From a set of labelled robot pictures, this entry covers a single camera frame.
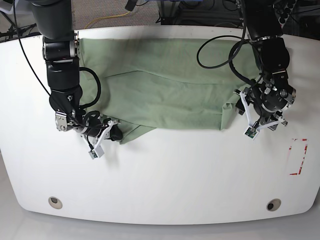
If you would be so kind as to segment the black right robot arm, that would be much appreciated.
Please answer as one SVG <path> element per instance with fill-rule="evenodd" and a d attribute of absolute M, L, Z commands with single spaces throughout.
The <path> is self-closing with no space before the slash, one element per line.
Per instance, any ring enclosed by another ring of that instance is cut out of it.
<path fill-rule="evenodd" d="M 96 110 L 86 112 L 100 99 L 102 86 L 92 69 L 80 66 L 71 1 L 31 0 L 29 3 L 37 28 L 43 36 L 42 55 L 51 91 L 49 103 L 55 111 L 57 129 L 62 132 L 75 130 L 86 139 L 122 140 L 123 133 L 117 120 L 109 117 L 103 119 Z M 86 104 L 80 104 L 83 95 L 81 71 L 90 73 L 97 85 L 95 98 Z"/>

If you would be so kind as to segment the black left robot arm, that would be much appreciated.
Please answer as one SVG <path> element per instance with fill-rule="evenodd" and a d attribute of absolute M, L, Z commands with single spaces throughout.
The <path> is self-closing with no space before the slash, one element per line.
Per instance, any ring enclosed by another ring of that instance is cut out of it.
<path fill-rule="evenodd" d="M 296 89 L 289 84 L 287 68 L 290 54 L 282 38 L 283 31 L 276 17 L 273 0 L 240 0 L 243 27 L 248 30 L 256 65 L 260 70 L 258 80 L 237 77 L 249 86 L 237 91 L 240 100 L 236 106 L 240 114 L 249 114 L 252 104 L 258 120 L 249 122 L 247 134 L 257 134 L 262 129 L 275 131 L 279 124 L 288 123 L 283 112 L 289 109 L 296 98 Z"/>

